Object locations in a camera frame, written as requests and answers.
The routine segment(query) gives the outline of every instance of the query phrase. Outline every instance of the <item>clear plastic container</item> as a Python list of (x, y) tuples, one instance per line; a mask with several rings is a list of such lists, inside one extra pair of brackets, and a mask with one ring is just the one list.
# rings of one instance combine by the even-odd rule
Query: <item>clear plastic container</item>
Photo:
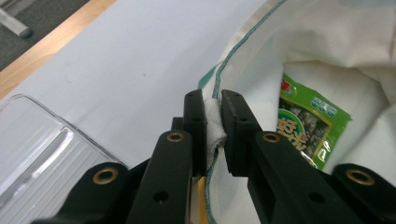
[(94, 165), (120, 162), (34, 99), (0, 105), (0, 223), (55, 215)]

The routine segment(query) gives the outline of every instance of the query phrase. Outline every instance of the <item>black plastic bracket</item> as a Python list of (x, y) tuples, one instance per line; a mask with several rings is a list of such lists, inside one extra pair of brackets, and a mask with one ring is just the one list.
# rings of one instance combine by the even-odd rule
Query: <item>black plastic bracket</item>
[(189, 223), (191, 177), (191, 135), (163, 133), (126, 223)]
[(332, 171), (332, 186), (367, 223), (396, 223), (396, 188), (370, 169), (340, 164)]
[(184, 130), (192, 138), (192, 175), (206, 175), (206, 115), (201, 90), (191, 91), (184, 97), (183, 118), (174, 118), (172, 130)]
[(221, 120), (227, 133), (224, 150), (228, 170), (233, 176), (248, 176), (252, 163), (251, 140), (261, 127), (241, 94), (227, 90), (221, 94)]
[(247, 186), (261, 223), (363, 223), (278, 133), (256, 134)]

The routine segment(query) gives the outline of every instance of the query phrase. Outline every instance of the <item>brass screw insert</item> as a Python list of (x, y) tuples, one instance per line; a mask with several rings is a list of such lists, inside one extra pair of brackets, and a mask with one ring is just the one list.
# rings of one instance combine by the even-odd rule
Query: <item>brass screw insert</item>
[(262, 136), (262, 139), (264, 141), (267, 141), (267, 142), (270, 142), (270, 143), (278, 143), (280, 141), (279, 135), (277, 135), (275, 133), (265, 133)]
[(169, 142), (181, 142), (184, 139), (184, 135), (182, 133), (169, 133), (167, 139)]
[(119, 176), (119, 171), (116, 168), (105, 167), (93, 176), (92, 181), (97, 185), (106, 185), (113, 182), (117, 176)]
[(372, 176), (360, 170), (346, 170), (346, 176), (352, 181), (364, 186), (372, 186), (375, 183)]

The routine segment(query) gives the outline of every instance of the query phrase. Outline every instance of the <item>gray floor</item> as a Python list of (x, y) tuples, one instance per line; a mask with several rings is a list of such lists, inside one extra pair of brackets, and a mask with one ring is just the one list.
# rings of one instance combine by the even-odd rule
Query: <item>gray floor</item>
[(34, 1), (36, 0), (0, 0), (0, 7), (15, 16), (32, 5)]
[(0, 71), (19, 58), (26, 50), (55, 29), (89, 0), (11, 0), (2, 9), (33, 30), (33, 35), (21, 39), (6, 27), (0, 27)]

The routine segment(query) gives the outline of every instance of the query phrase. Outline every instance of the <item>white table surface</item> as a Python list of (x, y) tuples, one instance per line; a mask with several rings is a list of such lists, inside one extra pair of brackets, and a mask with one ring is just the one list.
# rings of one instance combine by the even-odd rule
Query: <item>white table surface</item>
[(135, 166), (263, 2), (118, 0), (0, 104), (32, 96)]

